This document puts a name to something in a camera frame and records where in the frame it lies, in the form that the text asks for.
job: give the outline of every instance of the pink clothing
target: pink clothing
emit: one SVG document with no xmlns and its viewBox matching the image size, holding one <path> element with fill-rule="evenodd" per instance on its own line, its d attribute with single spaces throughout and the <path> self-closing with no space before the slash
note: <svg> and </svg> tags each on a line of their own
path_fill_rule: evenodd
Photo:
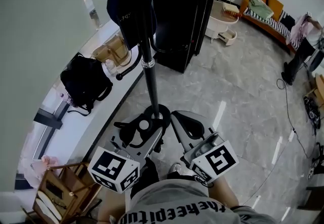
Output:
<svg viewBox="0 0 324 224">
<path fill-rule="evenodd" d="M 286 44 L 292 43 L 295 39 L 304 39 L 309 32 L 313 29 L 313 25 L 306 20 L 306 14 L 301 16 L 295 26 L 292 27 L 290 35 L 286 39 Z"/>
</svg>

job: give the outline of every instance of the striped cushion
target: striped cushion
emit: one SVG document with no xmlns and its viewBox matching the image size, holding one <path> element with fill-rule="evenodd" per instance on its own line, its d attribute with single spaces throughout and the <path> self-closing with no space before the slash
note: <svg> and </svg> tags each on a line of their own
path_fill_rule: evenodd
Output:
<svg viewBox="0 0 324 224">
<path fill-rule="evenodd" d="M 282 18 L 282 16 L 284 16 L 285 14 L 286 14 L 286 12 L 282 11 L 280 18 Z M 280 23 L 279 21 L 275 21 L 272 18 L 264 20 L 261 17 L 259 17 L 255 12 L 253 12 L 249 7 L 247 7 L 246 10 L 244 11 L 244 15 L 250 16 L 250 17 L 257 19 L 260 22 L 270 26 L 275 31 L 277 31 L 280 35 L 282 35 L 285 39 L 290 35 L 290 31 L 282 23 Z M 292 44 L 293 48 L 295 50 L 297 50 L 301 42 L 302 42 L 302 40 L 296 39 L 291 44 Z"/>
<path fill-rule="evenodd" d="M 282 10 L 280 17 L 279 17 L 279 21 L 281 21 L 281 19 L 285 18 L 287 16 L 287 12 L 285 12 L 284 10 Z"/>
</svg>

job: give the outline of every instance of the orange sofa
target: orange sofa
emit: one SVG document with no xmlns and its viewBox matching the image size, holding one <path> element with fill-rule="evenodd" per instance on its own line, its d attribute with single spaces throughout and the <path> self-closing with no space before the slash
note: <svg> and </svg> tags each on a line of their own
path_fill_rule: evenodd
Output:
<svg viewBox="0 0 324 224">
<path fill-rule="evenodd" d="M 282 8 L 283 8 L 283 5 L 275 0 L 276 3 L 274 5 L 274 7 L 271 7 L 269 4 L 269 7 L 273 10 L 274 12 L 274 15 L 272 16 L 273 19 L 275 18 L 279 18 L 280 16 L 280 13 L 282 11 Z M 249 0 L 242 0 L 242 3 L 241 3 L 241 6 L 240 6 L 240 14 L 243 18 L 253 22 L 254 24 L 256 24 L 258 27 L 262 28 L 263 30 L 265 30 L 266 32 L 270 33 L 272 36 L 274 36 L 277 40 L 279 40 L 281 43 L 283 43 L 285 46 L 286 46 L 286 38 L 284 36 L 282 36 L 281 34 L 279 34 L 277 31 L 275 31 L 272 27 L 270 27 L 269 25 L 267 24 L 264 24 L 250 16 L 247 16 L 244 14 L 244 11 L 246 10 L 246 8 L 248 7 L 249 5 Z M 293 52 L 295 53 L 295 49 L 293 48 L 293 46 L 291 44 L 287 45 L 287 47 Z"/>
</svg>

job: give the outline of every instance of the shoe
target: shoe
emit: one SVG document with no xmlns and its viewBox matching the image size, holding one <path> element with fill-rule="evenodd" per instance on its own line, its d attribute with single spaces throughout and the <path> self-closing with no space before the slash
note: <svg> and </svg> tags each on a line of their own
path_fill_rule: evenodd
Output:
<svg viewBox="0 0 324 224">
<path fill-rule="evenodd" d="M 286 74 L 284 72 L 281 73 L 282 79 L 288 84 L 288 85 L 293 85 L 293 82 L 291 80 L 288 80 Z"/>
<path fill-rule="evenodd" d="M 179 174 L 181 174 L 181 172 L 182 172 L 182 167 L 181 167 L 181 164 L 180 164 L 180 163 L 174 163 L 174 164 L 171 166 L 171 168 L 170 168 L 168 174 L 173 173 L 173 172 L 178 172 Z"/>
<path fill-rule="evenodd" d="M 283 63 L 283 68 L 284 68 L 284 71 L 286 72 L 287 69 L 288 69 L 288 63 L 287 62 Z"/>
</svg>

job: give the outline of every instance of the wooden frame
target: wooden frame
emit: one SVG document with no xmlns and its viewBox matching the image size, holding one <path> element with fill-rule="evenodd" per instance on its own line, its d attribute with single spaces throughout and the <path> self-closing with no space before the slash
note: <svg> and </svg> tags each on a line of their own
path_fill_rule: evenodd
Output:
<svg viewBox="0 0 324 224">
<path fill-rule="evenodd" d="M 101 186 L 93 181 L 88 173 L 88 163 L 77 163 L 57 167 L 48 167 L 37 191 L 45 193 L 53 202 L 55 208 L 62 215 L 58 220 L 60 224 L 72 222 L 76 216 L 81 215 L 98 194 Z M 52 193 L 48 185 L 55 186 L 62 192 L 62 197 Z M 26 212 L 27 217 L 32 220 L 31 214 L 36 213 L 45 223 L 54 222 L 45 215 L 36 200 L 33 204 L 33 212 Z"/>
</svg>

